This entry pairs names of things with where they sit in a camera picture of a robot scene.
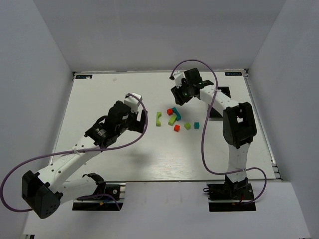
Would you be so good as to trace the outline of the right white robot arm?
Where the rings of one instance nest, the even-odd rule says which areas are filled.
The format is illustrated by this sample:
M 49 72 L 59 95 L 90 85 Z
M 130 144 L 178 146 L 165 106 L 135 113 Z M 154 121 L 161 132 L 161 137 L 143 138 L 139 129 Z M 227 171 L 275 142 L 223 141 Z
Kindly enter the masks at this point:
M 207 118 L 210 118 L 212 111 L 222 116 L 222 133 L 229 146 L 224 191 L 233 195 L 246 188 L 248 149 L 257 134 L 251 104 L 231 99 L 219 89 L 218 82 L 204 81 L 197 68 L 185 72 L 174 71 L 169 78 L 175 82 L 171 92 L 178 105 L 182 106 L 192 98 L 197 98 L 208 104 Z

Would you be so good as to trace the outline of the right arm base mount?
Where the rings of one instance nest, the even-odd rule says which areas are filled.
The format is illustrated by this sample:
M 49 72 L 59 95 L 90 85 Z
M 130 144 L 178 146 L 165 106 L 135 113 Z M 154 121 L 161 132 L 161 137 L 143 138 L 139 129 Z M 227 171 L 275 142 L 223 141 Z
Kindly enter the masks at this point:
M 203 192 L 208 196 L 210 212 L 253 212 L 256 211 L 254 193 L 251 184 L 236 192 L 226 189 L 225 184 L 207 184 Z

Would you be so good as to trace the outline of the black plastic box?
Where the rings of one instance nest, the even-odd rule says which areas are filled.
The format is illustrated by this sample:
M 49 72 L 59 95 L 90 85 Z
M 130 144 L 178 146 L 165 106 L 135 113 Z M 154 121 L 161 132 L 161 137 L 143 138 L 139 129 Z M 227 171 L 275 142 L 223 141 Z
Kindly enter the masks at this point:
M 223 111 L 231 107 L 232 99 L 230 88 L 227 86 L 218 88 L 212 109 L 209 111 L 210 119 L 223 118 Z

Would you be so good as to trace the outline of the green rectangular block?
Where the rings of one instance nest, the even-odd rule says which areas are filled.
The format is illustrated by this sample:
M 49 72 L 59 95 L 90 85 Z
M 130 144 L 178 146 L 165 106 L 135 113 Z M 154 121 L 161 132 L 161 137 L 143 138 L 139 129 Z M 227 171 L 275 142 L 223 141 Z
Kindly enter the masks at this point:
M 173 125 L 176 121 L 176 115 L 172 115 L 168 121 L 169 125 Z

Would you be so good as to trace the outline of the green arch block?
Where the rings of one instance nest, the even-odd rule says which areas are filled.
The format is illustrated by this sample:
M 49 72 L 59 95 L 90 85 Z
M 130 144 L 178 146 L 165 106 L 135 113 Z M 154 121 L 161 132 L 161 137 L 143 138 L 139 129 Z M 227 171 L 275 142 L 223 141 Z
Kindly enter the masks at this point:
M 161 126 L 161 121 L 160 121 L 161 115 L 162 115 L 161 112 L 157 112 L 157 114 L 156 114 L 156 126 Z

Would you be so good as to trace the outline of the teal arch block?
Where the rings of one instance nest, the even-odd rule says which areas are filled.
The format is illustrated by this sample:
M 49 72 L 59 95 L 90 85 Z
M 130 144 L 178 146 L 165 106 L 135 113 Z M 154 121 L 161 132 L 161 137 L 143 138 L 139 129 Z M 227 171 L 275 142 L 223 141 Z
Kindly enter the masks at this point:
M 180 115 L 180 113 L 178 112 L 177 108 L 176 108 L 176 107 L 173 107 L 173 108 L 171 108 L 171 109 L 172 109 L 173 113 L 176 115 L 176 120 L 177 120 L 177 121 L 181 120 L 181 115 Z

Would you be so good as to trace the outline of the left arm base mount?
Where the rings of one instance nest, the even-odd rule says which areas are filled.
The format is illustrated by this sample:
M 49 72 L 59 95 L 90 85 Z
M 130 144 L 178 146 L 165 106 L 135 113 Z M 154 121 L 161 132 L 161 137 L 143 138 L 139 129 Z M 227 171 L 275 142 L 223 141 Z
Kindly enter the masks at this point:
M 116 212 L 119 211 L 125 200 L 125 183 L 106 184 L 101 192 L 94 193 L 87 199 L 74 200 L 73 211 Z

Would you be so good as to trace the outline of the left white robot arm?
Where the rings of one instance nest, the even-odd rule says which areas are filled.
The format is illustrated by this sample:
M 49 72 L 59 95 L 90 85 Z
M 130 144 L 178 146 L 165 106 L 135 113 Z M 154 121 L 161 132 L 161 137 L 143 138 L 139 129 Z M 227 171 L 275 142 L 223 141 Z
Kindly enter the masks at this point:
M 27 171 L 22 177 L 22 198 L 40 219 L 51 216 L 58 207 L 69 200 L 100 192 L 104 180 L 87 174 L 83 179 L 69 182 L 67 179 L 90 159 L 98 156 L 114 144 L 125 131 L 143 134 L 147 123 L 147 111 L 138 111 L 142 97 L 128 94 L 123 101 L 116 101 L 108 114 L 97 119 L 70 152 L 62 153 L 56 161 L 36 173 Z

